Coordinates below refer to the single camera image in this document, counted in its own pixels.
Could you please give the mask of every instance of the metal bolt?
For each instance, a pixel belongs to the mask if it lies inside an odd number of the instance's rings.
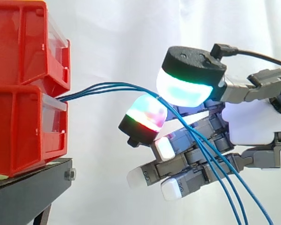
[[[73,181],[76,179],[76,169],[71,168],[65,172],[65,179],[68,181]]]

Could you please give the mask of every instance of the green light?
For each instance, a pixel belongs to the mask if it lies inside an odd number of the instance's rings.
[[[183,107],[197,107],[211,94],[213,87],[181,81],[160,70],[156,86],[158,93],[167,102]]]
[[[168,114],[168,110],[150,95],[140,96],[126,113],[147,128],[159,132]]]

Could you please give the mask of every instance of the white fingertip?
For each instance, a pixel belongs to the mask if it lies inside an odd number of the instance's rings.
[[[167,137],[162,137],[155,141],[158,154],[163,162],[169,161],[175,157],[173,147]]]
[[[166,201],[173,201],[182,198],[180,187],[175,178],[167,179],[161,184],[161,191]]]
[[[136,189],[136,188],[147,186],[145,176],[140,167],[137,167],[128,173],[127,181],[128,181],[128,185],[131,189]]]

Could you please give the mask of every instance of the red plastic bin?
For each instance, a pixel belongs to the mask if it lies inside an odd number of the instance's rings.
[[[13,177],[67,153],[67,104],[36,86],[0,87],[0,175]]]
[[[70,43],[45,2],[0,0],[0,85],[27,84],[52,97],[70,90]]]

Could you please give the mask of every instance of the white backdrop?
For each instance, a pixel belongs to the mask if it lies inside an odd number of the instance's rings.
[[[105,81],[125,81],[156,90],[156,76],[171,45],[210,50],[219,42],[281,59],[281,1],[47,2],[52,17],[71,40],[72,92]],[[240,79],[272,67],[242,56],[223,62],[229,67],[228,73]],[[159,184],[129,189],[127,173],[154,159],[150,149],[130,148],[127,136],[117,128],[138,95],[111,93],[70,103],[67,156],[74,158],[77,180],[54,202],[49,224],[235,224],[218,182],[177,202],[165,202]],[[281,170],[250,169],[241,175],[275,224],[281,225]],[[238,183],[237,188],[250,224],[266,224]]]

